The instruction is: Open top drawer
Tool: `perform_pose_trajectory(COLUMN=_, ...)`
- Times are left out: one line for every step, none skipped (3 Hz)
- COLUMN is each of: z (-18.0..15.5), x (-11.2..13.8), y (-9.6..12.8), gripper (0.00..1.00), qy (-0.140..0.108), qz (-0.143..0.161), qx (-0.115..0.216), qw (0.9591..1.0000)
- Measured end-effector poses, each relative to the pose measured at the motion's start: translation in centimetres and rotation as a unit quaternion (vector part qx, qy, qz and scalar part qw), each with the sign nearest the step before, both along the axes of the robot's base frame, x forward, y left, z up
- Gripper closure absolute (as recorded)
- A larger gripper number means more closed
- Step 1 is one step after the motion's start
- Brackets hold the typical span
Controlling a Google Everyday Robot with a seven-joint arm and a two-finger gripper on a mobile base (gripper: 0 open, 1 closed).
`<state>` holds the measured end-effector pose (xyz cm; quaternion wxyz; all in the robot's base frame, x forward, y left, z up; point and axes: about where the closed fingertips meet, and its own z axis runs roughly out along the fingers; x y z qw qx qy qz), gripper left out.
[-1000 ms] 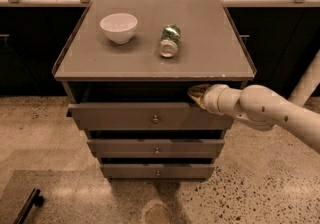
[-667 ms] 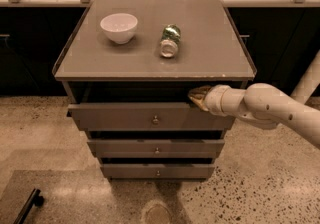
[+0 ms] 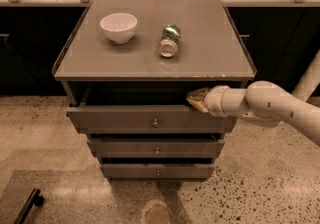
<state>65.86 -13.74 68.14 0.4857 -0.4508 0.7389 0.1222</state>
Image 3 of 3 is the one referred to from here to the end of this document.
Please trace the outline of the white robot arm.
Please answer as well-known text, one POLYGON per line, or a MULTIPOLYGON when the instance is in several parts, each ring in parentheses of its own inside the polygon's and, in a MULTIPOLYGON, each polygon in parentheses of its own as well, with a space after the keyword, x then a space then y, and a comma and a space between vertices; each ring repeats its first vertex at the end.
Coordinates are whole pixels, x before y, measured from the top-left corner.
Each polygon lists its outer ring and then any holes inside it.
POLYGON ((320 145, 320 108, 307 102, 320 82, 320 51, 292 93, 268 81, 256 81, 246 89, 215 86, 187 94, 187 101, 202 113, 234 116, 249 123, 276 127, 284 122, 320 145))

